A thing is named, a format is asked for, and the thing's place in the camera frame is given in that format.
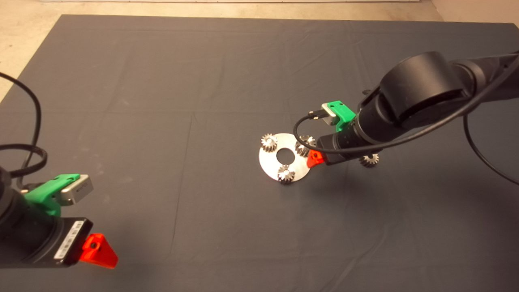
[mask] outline cable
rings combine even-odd
[[[507,176],[502,171],[498,170],[490,161],[487,160],[487,158],[480,152],[480,150],[476,147],[476,144],[472,140],[472,136],[470,136],[469,131],[469,117],[468,115],[463,116],[463,130],[465,131],[465,137],[467,138],[467,142],[470,145],[470,148],[474,151],[474,153],[477,155],[477,157],[484,163],[486,166],[488,166],[490,169],[492,169],[495,173],[499,174],[502,178],[506,179],[507,181],[511,183],[515,183],[519,185],[519,181],[514,180],[513,178]]]
[[[1,150],[25,150],[29,151],[30,153],[36,153],[42,158],[40,162],[31,166],[24,166],[20,169],[11,170],[9,174],[12,178],[21,178],[23,176],[32,174],[42,169],[47,164],[47,151],[31,144],[4,144],[0,145],[0,151]]]
[[[486,88],[484,88],[480,93],[478,93],[474,98],[472,98],[469,102],[467,102],[465,105],[460,107],[458,110],[456,110],[449,116],[443,118],[442,120],[428,126],[427,128],[422,129],[414,134],[411,134],[411,135],[409,135],[405,138],[401,138],[399,140],[394,140],[394,141],[379,143],[379,144],[374,144],[374,145],[368,145],[368,146],[345,148],[345,149],[325,149],[325,148],[320,148],[320,147],[314,147],[312,145],[309,145],[305,141],[303,141],[303,139],[301,139],[299,137],[299,135],[297,134],[297,129],[302,122],[304,122],[306,120],[311,120],[314,117],[316,117],[316,115],[313,114],[312,112],[310,112],[308,115],[300,118],[295,123],[293,133],[294,133],[296,140],[299,143],[301,143],[302,145],[304,145],[306,148],[312,149],[315,151],[319,151],[322,153],[346,154],[346,153],[363,152],[363,151],[366,151],[366,152],[379,151],[380,149],[383,149],[383,148],[401,145],[401,144],[410,142],[412,140],[415,140],[417,138],[420,138],[421,136],[428,134],[428,133],[444,126],[445,124],[449,123],[450,121],[454,120],[455,118],[457,118],[461,115],[468,114],[471,110],[473,110],[475,107],[477,107],[487,97],[487,95],[490,92],[494,91],[494,89],[499,87],[505,80],[507,80],[508,77],[510,77],[512,75],[512,73],[515,72],[515,70],[517,70],[517,68],[519,68],[519,58],[516,58],[512,63],[510,63],[509,67],[507,69],[505,69],[506,70],[505,73],[501,74],[490,85],[488,85]]]
[[[32,140],[31,140],[31,145],[32,145],[32,147],[36,147],[36,143],[38,142],[38,137],[39,137],[39,131],[40,131],[40,128],[42,126],[42,107],[39,104],[38,98],[32,92],[32,90],[30,90],[27,87],[27,85],[23,84],[18,79],[14,78],[14,77],[11,77],[11,76],[9,76],[9,75],[7,75],[5,73],[2,73],[2,72],[0,72],[0,77],[2,77],[3,79],[6,79],[6,80],[9,80],[9,81],[13,82],[18,87],[23,89],[23,91],[25,91],[29,95],[29,97],[31,97],[31,99],[32,99],[32,101],[34,103],[34,109],[36,111],[36,119],[34,121],[34,132],[33,132]],[[25,157],[25,160],[22,163],[22,167],[19,170],[25,169],[29,165],[29,161],[31,160],[33,151],[32,150],[28,150],[28,151],[29,151],[29,153]],[[23,189],[23,176],[24,175],[18,176],[18,179],[16,181],[16,186],[20,190]]]

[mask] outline gear teeth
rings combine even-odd
[[[278,138],[273,134],[265,134],[261,137],[261,147],[266,152],[274,151],[278,146]]]
[[[289,169],[289,165],[282,165],[278,170],[278,180],[283,184],[290,183],[294,180],[295,172]]]
[[[374,167],[379,162],[378,154],[374,153],[371,155],[371,158],[369,156],[363,156],[359,158],[360,164],[365,167]]]
[[[312,136],[303,135],[299,137],[311,146],[315,147],[317,145],[316,140]],[[310,153],[310,149],[306,148],[304,145],[299,143],[299,141],[295,144],[295,151],[302,157],[308,157],[308,153]]]

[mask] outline label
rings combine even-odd
[[[76,221],[70,228],[68,234],[65,237],[65,240],[61,243],[60,248],[54,255],[55,260],[60,260],[66,256],[66,253],[69,252],[70,246],[76,239],[77,234],[81,230],[81,226],[83,226],[84,221]]]

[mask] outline circular metal plate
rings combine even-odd
[[[298,181],[310,171],[310,168],[306,165],[307,158],[299,155],[295,150],[295,144],[297,140],[294,135],[280,133],[275,134],[278,138],[278,146],[272,152],[266,152],[263,148],[259,148],[259,164],[263,171],[274,180],[278,180],[278,170],[282,164],[278,161],[278,151],[286,148],[294,153],[294,162],[289,165],[289,170],[295,172],[294,179],[292,181]]]

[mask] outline gray fabric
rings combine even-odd
[[[91,175],[95,191],[63,215],[91,219],[120,263],[2,270],[0,290],[518,291],[519,189],[477,159],[460,121],[374,169],[319,166],[290,186],[257,161],[262,134],[326,101],[356,108],[406,57],[518,48],[512,24],[63,16],[20,77],[50,154],[26,181]],[[516,177],[518,106],[471,118]],[[32,122],[11,90],[0,142],[28,142]],[[0,158],[13,169],[23,154]]]

